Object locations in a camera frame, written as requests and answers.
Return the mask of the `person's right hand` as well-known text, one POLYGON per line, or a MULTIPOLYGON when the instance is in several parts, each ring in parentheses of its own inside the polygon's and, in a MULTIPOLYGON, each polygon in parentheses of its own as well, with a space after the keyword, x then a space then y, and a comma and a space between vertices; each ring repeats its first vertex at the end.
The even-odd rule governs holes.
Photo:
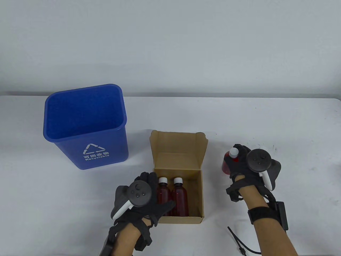
POLYGON ((281 171, 279 161, 272 159, 264 149, 249 149, 235 144, 225 154, 222 167, 228 171, 232 185, 226 189, 231 201, 242 200, 239 190, 247 186, 255 186, 268 201, 275 201, 272 191, 281 171))

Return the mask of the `person's left hand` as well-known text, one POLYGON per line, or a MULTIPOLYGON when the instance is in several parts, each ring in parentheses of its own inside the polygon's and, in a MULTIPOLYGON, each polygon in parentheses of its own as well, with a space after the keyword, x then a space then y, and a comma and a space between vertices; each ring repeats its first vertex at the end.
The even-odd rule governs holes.
POLYGON ((157 203, 158 178, 154 172, 142 172, 129 186, 118 186, 115 191, 114 208, 110 214, 115 224, 120 222, 141 223, 145 218, 157 226, 159 219, 172 210, 174 201, 157 203))

